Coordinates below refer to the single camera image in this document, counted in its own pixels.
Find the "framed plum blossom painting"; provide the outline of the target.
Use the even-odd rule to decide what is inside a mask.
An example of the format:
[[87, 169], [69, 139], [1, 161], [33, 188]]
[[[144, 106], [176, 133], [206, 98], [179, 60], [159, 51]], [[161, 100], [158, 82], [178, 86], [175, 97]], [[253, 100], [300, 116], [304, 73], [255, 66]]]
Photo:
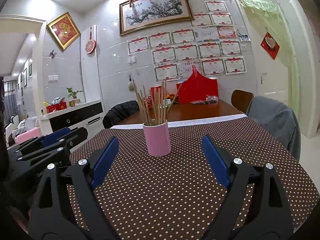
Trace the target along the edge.
[[119, 35], [193, 19], [188, 0], [128, 0], [119, 5]]

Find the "brown wooden chair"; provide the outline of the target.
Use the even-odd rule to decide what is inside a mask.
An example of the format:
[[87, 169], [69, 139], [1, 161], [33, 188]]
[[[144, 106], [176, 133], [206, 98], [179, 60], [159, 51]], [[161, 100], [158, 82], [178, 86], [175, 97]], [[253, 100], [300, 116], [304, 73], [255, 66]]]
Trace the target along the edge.
[[254, 94], [243, 90], [234, 90], [231, 96], [231, 104], [242, 113], [246, 113]]

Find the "green door curtain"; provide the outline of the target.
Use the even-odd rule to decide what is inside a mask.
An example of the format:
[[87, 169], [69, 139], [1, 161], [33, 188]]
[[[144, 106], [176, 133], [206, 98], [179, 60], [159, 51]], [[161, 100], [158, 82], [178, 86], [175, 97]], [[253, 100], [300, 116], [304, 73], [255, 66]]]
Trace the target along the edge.
[[291, 34], [279, 5], [266, 0], [238, 0], [253, 28], [262, 36], [261, 47], [288, 70], [289, 106], [299, 114], [300, 90], [297, 61]]

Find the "brown polka dot tablecloth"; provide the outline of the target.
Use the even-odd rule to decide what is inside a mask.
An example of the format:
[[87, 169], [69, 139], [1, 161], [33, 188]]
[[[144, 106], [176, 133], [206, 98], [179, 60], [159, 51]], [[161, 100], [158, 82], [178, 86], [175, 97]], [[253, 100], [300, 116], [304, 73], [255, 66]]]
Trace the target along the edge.
[[202, 237], [227, 193], [202, 152], [205, 135], [248, 164], [275, 166], [295, 228], [319, 201], [319, 192], [302, 166], [250, 118], [172, 127], [169, 133], [171, 152], [163, 157], [148, 154], [142, 129], [104, 129], [70, 156], [72, 163], [87, 159], [110, 137], [118, 138], [117, 158], [95, 195], [121, 239]]

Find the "wooden chopstick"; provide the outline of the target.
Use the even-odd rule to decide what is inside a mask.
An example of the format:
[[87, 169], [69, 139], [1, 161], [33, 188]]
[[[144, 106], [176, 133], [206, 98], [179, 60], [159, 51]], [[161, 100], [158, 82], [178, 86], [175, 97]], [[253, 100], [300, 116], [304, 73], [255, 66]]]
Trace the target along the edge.
[[158, 124], [161, 124], [161, 87], [157, 90]]
[[147, 117], [146, 117], [146, 112], [145, 112], [145, 104], [144, 104], [144, 100], [143, 98], [140, 96], [138, 90], [137, 90], [137, 86], [135, 84], [135, 81], [132, 80], [133, 82], [133, 87], [134, 87], [134, 91], [135, 91], [135, 94], [136, 94], [136, 98], [137, 98], [137, 102], [138, 102], [138, 105], [139, 105], [139, 108], [140, 108], [140, 111], [143, 112], [145, 118], [146, 118], [146, 124], [147, 124]]
[[166, 120], [166, 111], [167, 111], [167, 99], [166, 99], [166, 88], [167, 88], [167, 81], [164, 80], [162, 84], [162, 122], [165, 123]]
[[161, 101], [160, 101], [160, 107], [161, 107], [161, 110], [160, 110], [160, 124], [163, 124], [163, 110], [164, 110], [164, 107], [163, 107], [163, 92], [164, 92], [164, 81], [162, 81], [162, 85], [161, 85]]
[[144, 95], [144, 104], [145, 104], [145, 112], [146, 112], [146, 117], [147, 117], [147, 124], [148, 126], [151, 126], [151, 119], [150, 119], [150, 113], [149, 113], [149, 108], [148, 108], [148, 101], [146, 98], [146, 91], [145, 91], [145, 86], [143, 85], [143, 95]]
[[175, 96], [173, 97], [173, 99], [172, 99], [172, 101], [171, 101], [171, 103], [169, 105], [169, 108], [167, 109], [167, 112], [166, 112], [167, 114], [170, 112], [170, 109], [173, 106], [173, 104], [174, 104], [174, 102], [175, 102], [175, 100], [176, 100], [181, 88], [182, 88], [182, 84], [179, 85], [178, 90], [177, 90]]

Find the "potted green plant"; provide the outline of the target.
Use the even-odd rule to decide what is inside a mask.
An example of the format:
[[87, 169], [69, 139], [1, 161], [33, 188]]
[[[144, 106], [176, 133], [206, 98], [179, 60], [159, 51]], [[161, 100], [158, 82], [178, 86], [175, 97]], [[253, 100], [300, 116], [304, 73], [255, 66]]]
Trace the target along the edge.
[[70, 107], [74, 107], [74, 106], [80, 104], [81, 100], [77, 97], [77, 95], [78, 95], [79, 93], [82, 93], [83, 90], [76, 90], [76, 91], [74, 91], [74, 90], [72, 89], [72, 87], [66, 88], [66, 89], [67, 89], [67, 92], [68, 92], [68, 97], [70, 98], [70, 100], [69, 100], [69, 106], [70, 106]]

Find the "gold framed red picture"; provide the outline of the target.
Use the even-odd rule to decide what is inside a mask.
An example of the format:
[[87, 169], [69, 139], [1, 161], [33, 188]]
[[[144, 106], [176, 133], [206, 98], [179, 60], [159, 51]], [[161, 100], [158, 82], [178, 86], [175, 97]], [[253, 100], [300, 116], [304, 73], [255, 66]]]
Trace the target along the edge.
[[47, 30], [62, 51], [81, 35], [69, 12], [48, 23]]

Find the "white black sideboard cabinet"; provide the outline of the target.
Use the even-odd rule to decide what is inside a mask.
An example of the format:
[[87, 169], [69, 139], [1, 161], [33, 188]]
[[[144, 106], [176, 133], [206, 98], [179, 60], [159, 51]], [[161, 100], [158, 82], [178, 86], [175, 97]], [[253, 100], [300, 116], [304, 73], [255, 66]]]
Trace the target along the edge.
[[65, 127], [70, 129], [84, 127], [88, 131], [89, 140], [104, 129], [104, 115], [102, 101], [95, 100], [41, 115], [38, 121], [42, 134], [50, 134]]

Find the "wooden chopstick in pile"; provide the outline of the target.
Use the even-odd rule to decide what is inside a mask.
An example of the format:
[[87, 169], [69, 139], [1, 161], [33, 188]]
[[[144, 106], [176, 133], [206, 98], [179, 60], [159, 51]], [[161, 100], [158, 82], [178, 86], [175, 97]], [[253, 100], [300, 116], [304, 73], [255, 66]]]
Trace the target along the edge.
[[161, 110], [160, 110], [160, 124], [163, 124], [163, 110], [164, 110], [164, 107], [163, 107], [163, 92], [164, 92], [164, 81], [162, 81], [162, 85], [161, 85], [161, 101], [160, 101], [160, 107], [161, 107]]

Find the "pink cylindrical utensil holder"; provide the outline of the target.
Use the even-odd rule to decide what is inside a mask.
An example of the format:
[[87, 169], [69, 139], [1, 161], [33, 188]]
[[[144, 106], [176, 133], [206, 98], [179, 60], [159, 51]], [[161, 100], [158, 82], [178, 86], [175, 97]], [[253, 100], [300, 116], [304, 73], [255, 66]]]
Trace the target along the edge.
[[168, 122], [156, 126], [143, 125], [149, 155], [162, 157], [171, 152]]

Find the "black jacket on chair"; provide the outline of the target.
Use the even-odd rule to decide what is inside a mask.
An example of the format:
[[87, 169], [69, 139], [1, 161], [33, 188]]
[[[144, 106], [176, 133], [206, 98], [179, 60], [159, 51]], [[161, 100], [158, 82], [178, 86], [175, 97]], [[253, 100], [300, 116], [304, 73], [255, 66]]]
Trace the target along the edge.
[[137, 113], [139, 111], [139, 105], [136, 100], [120, 103], [112, 107], [103, 118], [103, 126], [105, 129], [111, 128], [114, 125], [119, 124], [126, 118]]

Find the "red gift bag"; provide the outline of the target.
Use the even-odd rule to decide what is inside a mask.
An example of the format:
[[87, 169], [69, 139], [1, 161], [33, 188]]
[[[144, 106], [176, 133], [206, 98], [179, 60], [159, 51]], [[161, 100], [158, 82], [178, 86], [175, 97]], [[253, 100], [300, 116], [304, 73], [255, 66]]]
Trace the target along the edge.
[[192, 65], [192, 70], [188, 79], [176, 85], [178, 103], [206, 101], [208, 96], [219, 97], [217, 79], [203, 76], [194, 65]]

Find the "red box on sideboard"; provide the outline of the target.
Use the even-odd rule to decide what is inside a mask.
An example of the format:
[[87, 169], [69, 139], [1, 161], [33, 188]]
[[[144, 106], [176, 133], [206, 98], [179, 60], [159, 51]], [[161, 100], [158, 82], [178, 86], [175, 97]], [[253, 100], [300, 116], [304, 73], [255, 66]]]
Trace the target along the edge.
[[63, 109], [67, 108], [67, 103], [66, 102], [61, 102], [55, 105], [50, 105], [46, 107], [47, 113], [52, 113], [52, 112], [56, 112], [56, 111], [60, 111]]

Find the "red box on table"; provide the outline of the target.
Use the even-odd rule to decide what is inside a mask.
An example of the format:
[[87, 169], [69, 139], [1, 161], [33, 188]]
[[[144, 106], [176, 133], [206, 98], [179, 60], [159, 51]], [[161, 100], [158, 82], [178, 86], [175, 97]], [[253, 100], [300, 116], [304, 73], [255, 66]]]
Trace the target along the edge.
[[155, 107], [158, 106], [158, 96], [156, 95], [156, 93], [161, 92], [161, 89], [161, 86], [155, 86], [150, 88], [151, 103]]

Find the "red diamond door decoration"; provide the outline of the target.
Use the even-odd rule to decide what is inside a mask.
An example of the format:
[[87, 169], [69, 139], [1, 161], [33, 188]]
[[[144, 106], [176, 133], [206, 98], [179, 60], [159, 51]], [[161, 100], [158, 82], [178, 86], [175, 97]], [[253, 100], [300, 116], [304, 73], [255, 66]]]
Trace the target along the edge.
[[273, 60], [276, 59], [280, 50], [280, 46], [269, 32], [265, 34], [260, 46], [270, 55]]

